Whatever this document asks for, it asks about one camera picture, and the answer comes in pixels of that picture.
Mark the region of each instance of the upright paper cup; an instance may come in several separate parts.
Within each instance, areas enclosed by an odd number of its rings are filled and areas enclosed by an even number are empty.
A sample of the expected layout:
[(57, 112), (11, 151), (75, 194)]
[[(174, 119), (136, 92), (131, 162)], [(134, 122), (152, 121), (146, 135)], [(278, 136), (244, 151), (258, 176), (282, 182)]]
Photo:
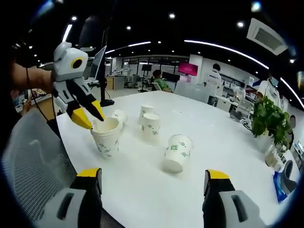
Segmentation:
[(165, 157), (162, 167), (169, 172), (182, 172), (183, 167), (190, 157), (190, 152), (193, 148), (192, 140), (184, 135), (176, 134), (168, 141), (168, 147), (165, 152)]
[(127, 120), (128, 120), (127, 114), (124, 111), (119, 110), (119, 109), (116, 109), (112, 113), (111, 117), (118, 119), (118, 121), (119, 121), (119, 127), (120, 127), (121, 130), (124, 127), (124, 125), (127, 123)]
[(139, 115), (139, 124), (142, 124), (143, 115), (146, 114), (146, 113), (152, 113), (152, 114), (154, 114), (155, 113), (155, 107), (152, 106), (152, 105), (149, 105), (149, 104), (142, 105), (141, 113)]
[(105, 120), (92, 121), (91, 134), (104, 159), (114, 157), (119, 151), (119, 121), (117, 118), (107, 117)]
[(159, 139), (160, 116), (146, 113), (142, 118), (141, 141), (146, 144), (156, 144)]

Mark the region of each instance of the desk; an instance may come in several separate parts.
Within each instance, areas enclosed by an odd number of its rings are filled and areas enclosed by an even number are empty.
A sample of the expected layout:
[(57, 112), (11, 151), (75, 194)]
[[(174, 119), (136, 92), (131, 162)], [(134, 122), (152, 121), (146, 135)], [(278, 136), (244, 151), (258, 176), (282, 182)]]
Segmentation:
[[(102, 160), (89, 132), (57, 117), (68, 156), (77, 172), (92, 167), (103, 170), (104, 209), (126, 228), (202, 228), (206, 169), (230, 176), (235, 189), (243, 190), (259, 207), (262, 220), (271, 224), (283, 211), (273, 184), (273, 169), (265, 165), (255, 138), (241, 123), (211, 105), (162, 91), (115, 98), (104, 107), (106, 116), (115, 109), (128, 115), (119, 139), (120, 155)], [(161, 117), (160, 142), (146, 145), (138, 139), (142, 104), (155, 106)], [(161, 169), (168, 139), (174, 134), (194, 142), (190, 160), (176, 176)], [(299, 173), (292, 171), (291, 179)]]
[(124, 89), (124, 76), (105, 77), (107, 81), (106, 89), (119, 90)]
[[(39, 97), (36, 98), (36, 102), (39, 106), (39, 108), (41, 109), (41, 111), (43, 112), (43, 114), (46, 116), (46, 118), (48, 120), (52, 120), (54, 119), (54, 112), (53, 112), (53, 105), (52, 105), (52, 95), (51, 94), (47, 94), (43, 97)], [(36, 104), (34, 102), (34, 100), (31, 101), (31, 108), (36, 107)], [(23, 109), (23, 106), (19, 106), (16, 107), (16, 111), (18, 113), (20, 113)]]

